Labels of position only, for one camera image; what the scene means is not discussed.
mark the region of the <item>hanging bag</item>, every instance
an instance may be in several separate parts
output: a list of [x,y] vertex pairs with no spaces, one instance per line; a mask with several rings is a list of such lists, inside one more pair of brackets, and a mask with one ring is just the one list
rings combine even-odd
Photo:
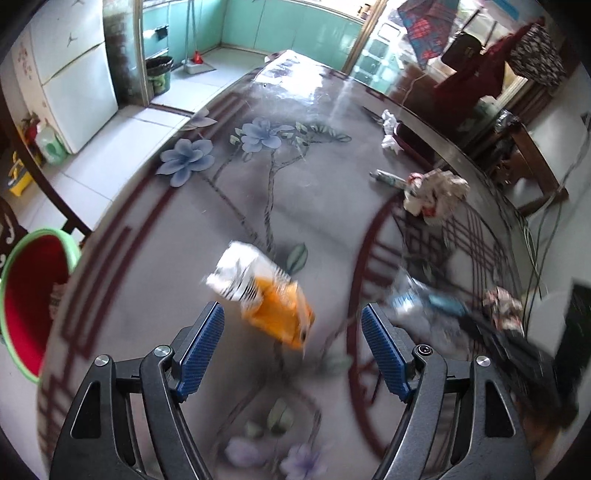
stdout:
[[546,29],[534,23],[511,50],[507,61],[513,73],[555,88],[566,77],[562,60]]
[[492,38],[492,34],[495,31],[497,22],[492,24],[492,29],[486,38],[486,43],[484,46],[474,35],[470,35],[469,33],[465,32],[465,29],[467,29],[468,25],[472,23],[472,21],[480,14],[480,12],[481,10],[477,9],[472,14],[462,29],[456,34],[452,44],[449,45],[449,48],[441,56],[441,61],[457,72],[462,70],[468,61],[475,55],[480,55],[480,52],[486,48],[488,42],[490,42]]

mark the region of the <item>white floor tile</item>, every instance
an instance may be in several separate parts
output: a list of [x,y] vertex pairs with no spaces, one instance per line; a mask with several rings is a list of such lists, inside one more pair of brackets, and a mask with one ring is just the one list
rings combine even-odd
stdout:
[[265,56],[259,53],[236,50],[234,48],[217,48],[206,53],[203,60],[217,69],[248,68],[248,72],[265,63]]
[[170,90],[155,97],[152,103],[196,112],[225,87],[264,63],[261,54],[233,48],[212,50],[203,59],[216,70],[195,75],[185,73],[182,67],[174,70],[170,78]]
[[154,148],[163,144],[174,131],[171,127],[118,113],[81,152],[66,160],[61,171],[113,200]]
[[197,112],[214,98],[219,91],[220,87],[218,86],[188,82],[185,78],[180,78],[173,72],[170,79],[170,90],[154,97],[152,103]]
[[165,127],[179,127],[189,120],[189,117],[185,115],[165,112],[155,108],[145,108],[139,105],[128,105],[119,110],[119,113],[128,118],[164,125]]
[[207,53],[204,60],[216,70],[197,75],[188,75],[182,72],[182,75],[179,73],[178,76],[189,82],[227,87],[254,68],[263,65],[264,56],[247,51],[221,48]]
[[[43,167],[43,173],[49,181],[52,181],[59,171],[57,167],[51,165],[45,165]],[[18,223],[27,230],[31,230],[31,222],[46,200],[45,194],[39,186],[33,182],[23,191],[20,197],[16,197],[12,193],[7,193],[5,198],[17,216]]]
[[[111,205],[111,201],[88,187],[58,173],[51,184],[72,210],[90,228],[94,229],[104,212]],[[66,217],[45,198],[29,224],[29,230],[39,228],[61,228],[66,223]]]

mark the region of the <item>trash can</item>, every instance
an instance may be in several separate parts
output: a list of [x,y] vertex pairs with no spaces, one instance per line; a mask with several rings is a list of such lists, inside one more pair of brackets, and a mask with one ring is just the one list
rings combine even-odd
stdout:
[[146,60],[148,80],[154,88],[154,95],[162,95],[170,90],[170,71],[173,69],[174,59],[169,56],[155,57]]

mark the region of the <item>electrical cable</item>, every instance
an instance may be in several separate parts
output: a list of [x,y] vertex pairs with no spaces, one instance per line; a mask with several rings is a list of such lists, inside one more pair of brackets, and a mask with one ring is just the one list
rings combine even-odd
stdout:
[[[548,252],[549,252],[550,247],[552,245],[552,241],[554,240],[554,237],[555,237],[556,232],[558,230],[558,226],[560,224],[560,219],[561,219],[561,214],[562,214],[562,202],[558,205],[558,214],[557,214],[557,217],[556,217],[556,220],[554,223],[554,228],[552,230],[552,233],[550,234],[550,237],[548,238],[546,249],[544,251],[544,255],[542,258],[542,263],[541,263],[540,267],[537,268],[538,249],[540,247],[542,228],[544,226],[547,215],[550,211],[550,205],[552,204],[552,202],[554,201],[556,196],[564,189],[564,187],[566,185],[566,181],[569,179],[570,175],[575,171],[575,169],[577,169],[581,165],[581,163],[583,162],[583,160],[587,156],[587,153],[589,152],[589,147],[591,146],[590,125],[591,125],[591,115],[587,118],[587,120],[585,122],[586,135],[585,135],[585,139],[583,141],[583,144],[581,145],[581,147],[579,149],[579,153],[577,155],[577,158],[575,159],[573,164],[569,167],[569,169],[564,174],[564,177],[563,177],[562,182],[560,183],[559,187],[554,191],[554,193],[550,196],[550,198],[546,201],[546,203],[543,206],[544,212],[542,214],[542,218],[541,218],[540,224],[538,226],[535,248],[534,248],[533,252],[530,253],[530,260],[532,260],[532,267],[533,268],[532,268],[532,272],[530,274],[530,280],[528,282],[528,288],[527,288],[526,295],[525,295],[524,311],[522,314],[522,322],[524,324],[524,329],[526,330],[526,332],[527,332],[527,327],[528,327],[528,324],[530,321],[530,316],[531,316],[531,312],[532,312],[533,304],[534,304],[534,299],[532,297],[531,304],[529,305],[529,310],[528,310],[528,302],[530,300],[530,291],[531,291],[531,287],[532,287],[532,280],[534,278],[534,273],[535,273],[535,276],[537,278],[537,283],[534,287],[534,293],[533,293],[533,295],[535,296],[535,291],[540,288],[541,275],[542,275],[542,271],[544,268],[545,259],[548,255]],[[527,236],[526,236],[526,245],[528,246],[528,251],[529,251],[529,249],[531,248],[531,245],[528,244]]]
[[400,104],[400,107],[398,108],[398,115],[394,115],[395,118],[398,118],[400,116],[400,113],[402,113],[402,109],[404,108],[404,104],[406,103],[408,96],[410,95],[410,92],[413,91],[414,84],[417,83],[419,80],[425,78],[426,76],[427,76],[427,72],[423,73],[420,77],[415,78],[410,83],[410,88],[407,90],[406,94],[404,95],[404,98],[402,99],[402,103]]

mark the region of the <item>crumpled tissue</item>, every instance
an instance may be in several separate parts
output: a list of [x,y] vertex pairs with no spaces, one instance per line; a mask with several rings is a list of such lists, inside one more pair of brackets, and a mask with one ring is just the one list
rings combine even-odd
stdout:
[[239,301],[252,326],[301,350],[315,315],[301,287],[258,248],[231,242],[206,284],[227,300]]
[[396,117],[392,115],[389,110],[384,110],[384,113],[382,113],[382,119],[384,120],[384,133],[386,134],[382,140],[382,148],[390,148],[396,152],[396,155],[398,155],[402,151],[402,147],[398,145],[398,142],[396,142],[393,137],[396,126],[398,125],[398,120],[396,120]]
[[423,214],[428,225],[439,225],[466,198],[469,190],[468,182],[450,171],[413,173],[404,192],[404,209],[414,216]]
[[489,309],[497,330],[516,330],[524,335],[521,323],[523,305],[504,288],[495,287],[487,291],[482,304]]

